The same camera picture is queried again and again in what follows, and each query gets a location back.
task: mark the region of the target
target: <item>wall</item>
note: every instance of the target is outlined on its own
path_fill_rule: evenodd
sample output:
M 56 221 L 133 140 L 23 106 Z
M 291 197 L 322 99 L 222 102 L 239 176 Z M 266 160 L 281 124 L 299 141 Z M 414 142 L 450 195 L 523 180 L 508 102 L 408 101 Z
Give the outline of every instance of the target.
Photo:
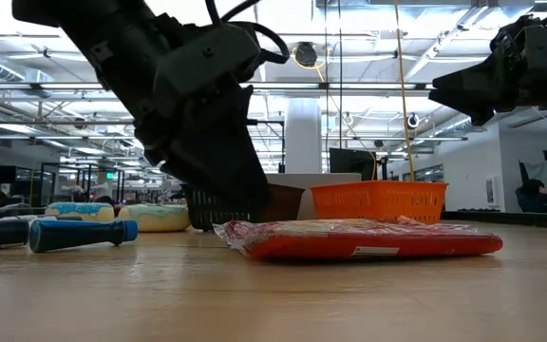
M 420 155 L 414 159 L 415 170 L 442 164 L 444 181 L 449 184 L 446 190 L 445 208 L 449 211 L 459 209 L 488 209 L 486 180 L 496 177 L 498 208 L 505 208 L 502 194 L 500 129 L 494 123 L 483 133 L 466 135 L 467 142 L 443 142 L 433 155 Z M 388 171 L 394 175 L 408 172 L 407 161 L 393 162 Z
M 0 145 L 0 165 L 15 165 L 31 169 L 40 169 L 42 162 L 58 162 L 59 149 L 42 145 L 28 145 L 14 141 L 11 147 Z
M 522 185 L 519 162 L 544 162 L 543 151 L 547 150 L 547 130 L 503 128 L 500 132 L 500 150 L 503 170 L 503 186 L 506 211 L 519 213 L 515 191 Z

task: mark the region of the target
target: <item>person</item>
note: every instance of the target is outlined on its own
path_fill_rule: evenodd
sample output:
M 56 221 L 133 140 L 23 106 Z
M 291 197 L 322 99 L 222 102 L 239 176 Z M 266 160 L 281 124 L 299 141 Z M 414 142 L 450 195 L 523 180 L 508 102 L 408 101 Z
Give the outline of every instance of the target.
M 523 213 L 547 213 L 547 189 L 541 180 L 528 180 L 516 191 Z

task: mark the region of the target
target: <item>table surface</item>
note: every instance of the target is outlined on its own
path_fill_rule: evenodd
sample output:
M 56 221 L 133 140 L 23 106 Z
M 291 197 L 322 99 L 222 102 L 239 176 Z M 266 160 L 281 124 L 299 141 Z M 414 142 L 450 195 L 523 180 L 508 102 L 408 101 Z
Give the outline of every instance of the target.
M 0 341 L 547 341 L 547 229 L 478 226 L 504 248 L 291 266 L 192 231 L 0 251 Z

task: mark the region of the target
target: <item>ceiling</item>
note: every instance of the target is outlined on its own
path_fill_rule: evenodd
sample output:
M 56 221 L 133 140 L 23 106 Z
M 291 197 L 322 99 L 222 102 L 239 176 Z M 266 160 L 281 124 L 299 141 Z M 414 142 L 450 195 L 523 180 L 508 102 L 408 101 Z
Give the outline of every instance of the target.
M 146 0 L 156 14 L 163 12 L 177 17 L 182 23 L 209 24 L 209 17 L 202 1 Z M 41 27 L 16 21 L 11 16 L 11 0 L 0 0 L 0 64 L 26 74 L 30 69 L 43 71 L 55 83 L 94 83 L 96 78 L 92 67 L 79 50 L 57 28 Z M 226 12 L 239 3 L 238 0 L 217 0 L 218 10 Z M 406 82 L 431 83 L 433 78 L 442 76 L 482 61 L 489 51 L 489 41 L 497 29 L 516 20 L 520 15 L 547 1 L 498 0 L 489 2 L 498 7 L 475 7 L 481 3 L 475 0 L 405 0 L 400 7 L 400 29 L 402 33 L 403 67 Z M 394 8 L 390 0 L 263 0 L 254 10 L 249 9 L 238 15 L 236 20 L 257 21 L 276 31 L 291 49 L 299 42 L 312 42 L 319 54 L 322 78 L 330 83 L 359 83 L 364 86 L 374 83 L 398 83 L 400 61 L 396 57 L 398 42 Z M 274 49 L 274 44 L 261 39 L 261 45 Z M 262 66 L 251 82 L 267 83 L 309 83 L 322 82 L 315 69 L 300 67 L 293 59 L 286 65 Z M 264 89 L 257 92 L 250 105 L 250 117 L 259 120 L 283 121 L 288 98 L 299 96 L 300 91 Z M 350 135 L 348 124 L 358 136 L 397 137 L 403 133 L 403 103 L 400 91 L 344 90 L 343 96 L 310 92 L 321 103 L 324 120 L 332 117 L 329 125 L 331 134 L 339 134 L 339 116 L 336 107 L 342 106 L 347 114 L 342 135 Z M 456 111 L 430 102 L 427 92 L 411 93 L 406 98 L 406 110 L 422 119 L 418 134 L 431 135 L 446 125 L 457 126 L 462 115 Z M 93 101 L 82 101 L 81 98 Z M 57 90 L 48 99 L 29 96 L 21 91 L 1 90 L 0 104 L 10 106 L 0 110 L 0 120 L 22 122 L 50 120 L 55 123 L 87 121 L 108 121 L 120 123 L 90 125 L 86 128 L 74 125 L 51 124 L 33 127 L 44 136 L 108 136 L 108 140 L 55 141 L 67 153 L 71 146 L 104 150 L 107 154 L 128 156 L 141 154 L 141 145 L 132 139 L 132 117 L 122 104 L 111 94 L 99 89 Z M 322 125 L 323 134 L 326 125 Z M 255 148 L 263 154 L 263 163 L 268 171 L 274 171 L 276 160 L 265 153 L 281 150 L 281 142 L 269 139 L 281 134 L 279 127 L 260 125 L 251 127 Z M 18 134 L 0 127 L 0 134 Z M 360 147 L 357 142 L 347 142 L 349 147 Z M 401 142 L 389 142 L 387 149 L 396 151 Z

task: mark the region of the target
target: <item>white pillar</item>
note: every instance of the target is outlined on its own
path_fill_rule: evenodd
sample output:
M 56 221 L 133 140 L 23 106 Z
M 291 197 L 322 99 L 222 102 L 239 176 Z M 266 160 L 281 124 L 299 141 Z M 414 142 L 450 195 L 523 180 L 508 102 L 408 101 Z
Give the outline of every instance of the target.
M 286 111 L 286 172 L 322 173 L 318 99 L 289 99 Z

